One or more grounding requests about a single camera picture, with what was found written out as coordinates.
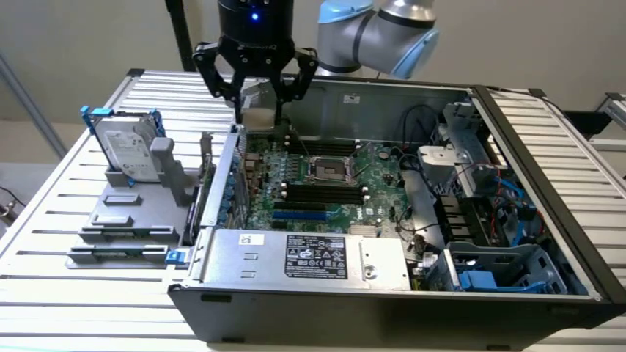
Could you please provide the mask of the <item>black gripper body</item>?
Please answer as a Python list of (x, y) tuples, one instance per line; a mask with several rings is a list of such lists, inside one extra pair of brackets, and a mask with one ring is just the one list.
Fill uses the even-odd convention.
[(234, 73), (278, 76), (296, 56), (294, 1), (219, 1), (218, 52)]

